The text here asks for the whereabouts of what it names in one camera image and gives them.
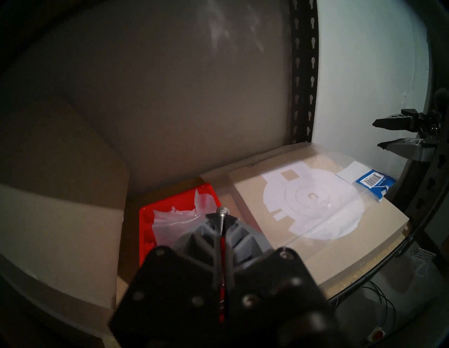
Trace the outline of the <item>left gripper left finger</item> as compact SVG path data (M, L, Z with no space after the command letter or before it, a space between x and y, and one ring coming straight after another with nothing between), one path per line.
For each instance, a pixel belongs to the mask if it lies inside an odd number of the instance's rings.
M109 322L120 347L209 347L219 326L220 223L208 214L146 256Z

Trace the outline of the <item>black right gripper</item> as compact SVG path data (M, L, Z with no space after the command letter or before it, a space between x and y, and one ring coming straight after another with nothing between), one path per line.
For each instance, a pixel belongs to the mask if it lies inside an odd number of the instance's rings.
M378 147L405 159L431 162L439 145L447 113L448 89L439 88L432 95L431 106L427 113L401 110L399 114L375 120L373 126L376 128L417 132L418 136L418 138L381 142Z

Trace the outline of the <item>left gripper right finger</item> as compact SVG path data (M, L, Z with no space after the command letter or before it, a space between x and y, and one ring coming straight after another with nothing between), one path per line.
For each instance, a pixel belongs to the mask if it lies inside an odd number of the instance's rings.
M338 324L299 255L224 216L224 347L338 347Z

